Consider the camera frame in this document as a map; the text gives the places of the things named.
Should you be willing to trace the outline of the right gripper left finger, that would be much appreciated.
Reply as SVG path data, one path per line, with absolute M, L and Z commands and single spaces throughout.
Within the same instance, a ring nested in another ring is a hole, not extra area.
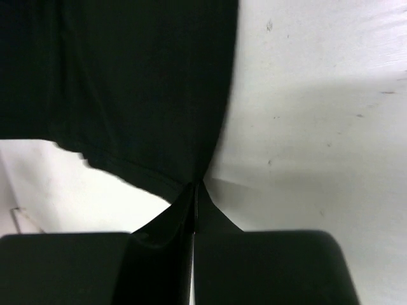
M 2 304 L 188 304 L 193 188 L 134 233 L 1 239 Z

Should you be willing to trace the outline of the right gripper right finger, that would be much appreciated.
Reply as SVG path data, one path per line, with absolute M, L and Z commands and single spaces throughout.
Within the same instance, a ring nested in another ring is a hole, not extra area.
M 195 189 L 195 302 L 358 304 L 336 240 L 324 231 L 248 231 Z

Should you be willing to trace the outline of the black tank top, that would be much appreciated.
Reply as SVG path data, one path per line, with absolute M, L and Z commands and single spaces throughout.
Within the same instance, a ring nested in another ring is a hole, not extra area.
M 173 202 L 212 159 L 237 19 L 237 1 L 2 1 L 1 138 Z

